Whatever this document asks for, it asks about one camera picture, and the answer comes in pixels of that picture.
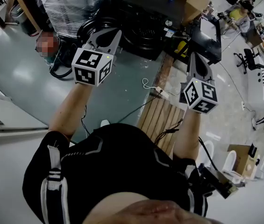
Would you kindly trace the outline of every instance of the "black device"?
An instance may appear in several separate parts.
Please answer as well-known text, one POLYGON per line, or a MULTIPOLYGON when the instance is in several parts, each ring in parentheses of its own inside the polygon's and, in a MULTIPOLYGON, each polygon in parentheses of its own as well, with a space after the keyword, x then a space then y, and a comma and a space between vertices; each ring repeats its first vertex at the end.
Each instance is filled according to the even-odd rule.
POLYGON ((244 67, 244 74, 247 73, 247 68, 249 70, 255 70, 255 69, 264 69, 264 65, 261 64, 255 64, 254 58, 259 55, 259 52, 255 54, 251 49, 244 49, 245 57, 241 53, 237 54, 234 53, 235 56, 237 56, 241 63, 239 65, 236 65, 237 67, 240 67, 243 65, 244 67))
POLYGON ((206 196, 211 196, 217 190, 222 197, 228 198, 231 194, 238 191, 238 188, 221 172, 205 167, 202 163, 198 167, 200 172, 201 192, 206 196))

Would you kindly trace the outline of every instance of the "table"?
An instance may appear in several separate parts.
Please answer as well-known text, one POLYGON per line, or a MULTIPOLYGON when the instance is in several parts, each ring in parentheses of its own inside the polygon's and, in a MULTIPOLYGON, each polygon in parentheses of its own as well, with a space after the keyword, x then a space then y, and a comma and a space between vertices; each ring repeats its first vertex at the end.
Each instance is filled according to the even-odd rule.
MULTIPOLYGON (((256 64, 264 65, 260 56, 254 58, 256 64)), ((254 110, 264 110, 264 69, 247 69, 248 103, 254 110)))
POLYGON ((186 0, 124 0, 127 3, 135 4, 144 9, 149 9, 163 14, 172 19, 173 26, 181 24, 185 14, 184 7, 186 0))

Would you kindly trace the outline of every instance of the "plastic-wrapped item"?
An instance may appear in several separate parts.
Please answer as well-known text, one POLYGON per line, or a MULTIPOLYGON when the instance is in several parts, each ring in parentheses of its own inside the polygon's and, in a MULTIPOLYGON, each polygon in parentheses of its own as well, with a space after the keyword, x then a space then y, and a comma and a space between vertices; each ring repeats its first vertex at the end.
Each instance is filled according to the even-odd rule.
POLYGON ((98 11, 103 0, 41 0, 59 35, 77 37, 79 28, 98 11))

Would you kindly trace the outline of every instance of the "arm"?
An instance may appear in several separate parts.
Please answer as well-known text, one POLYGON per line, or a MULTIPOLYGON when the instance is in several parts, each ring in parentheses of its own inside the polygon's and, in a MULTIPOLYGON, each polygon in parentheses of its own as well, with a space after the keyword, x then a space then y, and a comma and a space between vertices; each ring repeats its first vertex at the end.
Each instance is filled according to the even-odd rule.
POLYGON ((200 113, 186 110, 179 128, 173 153, 180 159, 196 160, 199 150, 200 113))
POLYGON ((91 90, 89 85, 75 84, 55 113, 49 130, 62 133, 70 141, 80 123, 91 90))

